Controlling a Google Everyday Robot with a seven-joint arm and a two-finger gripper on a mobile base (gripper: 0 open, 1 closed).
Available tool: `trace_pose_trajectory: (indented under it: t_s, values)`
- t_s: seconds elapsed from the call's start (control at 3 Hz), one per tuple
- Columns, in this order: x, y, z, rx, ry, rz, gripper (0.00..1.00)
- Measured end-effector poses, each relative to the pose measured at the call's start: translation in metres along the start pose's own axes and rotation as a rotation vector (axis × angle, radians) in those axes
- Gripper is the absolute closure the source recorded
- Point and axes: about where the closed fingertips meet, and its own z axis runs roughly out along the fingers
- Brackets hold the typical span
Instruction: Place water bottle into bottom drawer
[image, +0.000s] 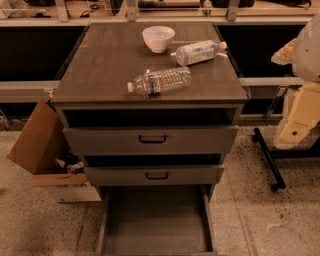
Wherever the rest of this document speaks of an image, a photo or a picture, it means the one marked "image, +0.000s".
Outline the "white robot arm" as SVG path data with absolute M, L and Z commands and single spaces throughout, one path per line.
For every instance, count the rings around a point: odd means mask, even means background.
M 304 83 L 295 92 L 291 107 L 284 106 L 274 146 L 290 149 L 298 145 L 320 122 L 320 11 L 298 36 L 271 57 L 278 65 L 292 65 L 292 72 Z

